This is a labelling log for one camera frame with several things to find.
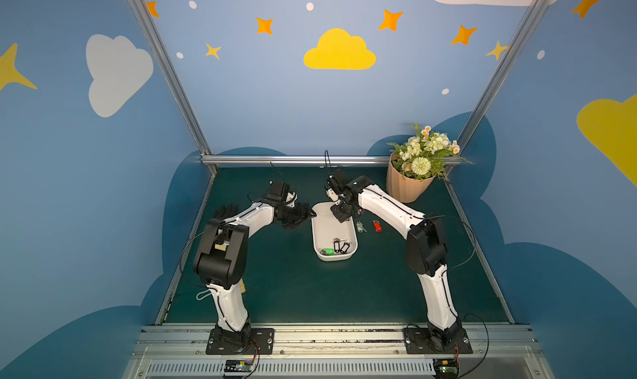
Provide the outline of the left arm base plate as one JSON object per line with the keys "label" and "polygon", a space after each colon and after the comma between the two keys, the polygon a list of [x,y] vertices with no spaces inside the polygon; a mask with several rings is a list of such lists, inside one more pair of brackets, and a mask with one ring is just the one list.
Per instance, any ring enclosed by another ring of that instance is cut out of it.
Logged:
{"label": "left arm base plate", "polygon": [[271,355],[275,341],[275,329],[249,328],[232,332],[215,327],[210,332],[205,353],[207,355],[254,354]]}

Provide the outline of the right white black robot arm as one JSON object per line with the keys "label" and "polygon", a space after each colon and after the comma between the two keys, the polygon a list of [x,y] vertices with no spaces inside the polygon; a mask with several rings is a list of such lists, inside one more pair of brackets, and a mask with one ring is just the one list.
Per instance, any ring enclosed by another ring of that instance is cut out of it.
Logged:
{"label": "right white black robot arm", "polygon": [[340,222],[369,211],[406,240],[405,259],[417,274],[426,300],[428,341],[436,352],[449,352],[465,337],[448,282],[448,248],[444,227],[396,200],[365,176],[349,179],[341,170],[328,176],[325,191]]}

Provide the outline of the white oval storage box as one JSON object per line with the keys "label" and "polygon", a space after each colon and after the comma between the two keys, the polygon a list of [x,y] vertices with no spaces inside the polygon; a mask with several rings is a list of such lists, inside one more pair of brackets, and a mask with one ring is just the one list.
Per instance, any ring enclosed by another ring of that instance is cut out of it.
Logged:
{"label": "white oval storage box", "polygon": [[[339,222],[330,211],[333,205],[333,202],[320,202],[312,207],[317,214],[315,218],[311,219],[314,250],[318,258],[324,262],[346,261],[358,250],[357,231],[353,221],[349,219],[345,222]],[[333,249],[334,238],[351,244],[348,253],[322,256],[320,254],[322,249]]]}

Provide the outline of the light green tag key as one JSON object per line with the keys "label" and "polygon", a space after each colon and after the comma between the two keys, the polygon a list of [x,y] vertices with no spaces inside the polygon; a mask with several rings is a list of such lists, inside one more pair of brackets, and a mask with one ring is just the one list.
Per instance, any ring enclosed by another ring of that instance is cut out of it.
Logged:
{"label": "light green tag key", "polygon": [[366,232],[366,230],[365,230],[365,228],[363,226],[363,223],[361,223],[361,221],[356,221],[355,226],[356,226],[356,229],[357,229],[358,233],[365,233]]}

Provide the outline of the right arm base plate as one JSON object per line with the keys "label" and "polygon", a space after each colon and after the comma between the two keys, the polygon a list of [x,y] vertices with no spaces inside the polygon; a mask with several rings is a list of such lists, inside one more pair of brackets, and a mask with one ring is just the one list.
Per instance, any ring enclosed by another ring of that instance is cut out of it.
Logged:
{"label": "right arm base plate", "polygon": [[431,332],[428,328],[408,325],[402,330],[408,354],[472,354],[467,332],[462,327]]}

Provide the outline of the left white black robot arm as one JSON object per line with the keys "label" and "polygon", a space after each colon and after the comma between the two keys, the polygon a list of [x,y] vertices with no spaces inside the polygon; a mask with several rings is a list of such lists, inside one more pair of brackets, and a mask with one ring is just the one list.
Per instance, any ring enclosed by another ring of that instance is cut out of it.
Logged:
{"label": "left white black robot arm", "polygon": [[239,354],[255,345],[241,288],[250,237],[276,221],[291,230],[315,216],[309,204],[297,201],[289,184],[272,181],[265,196],[244,211],[232,204],[224,205],[207,222],[196,237],[199,244],[192,263],[193,272],[212,296],[217,310],[206,354]]}

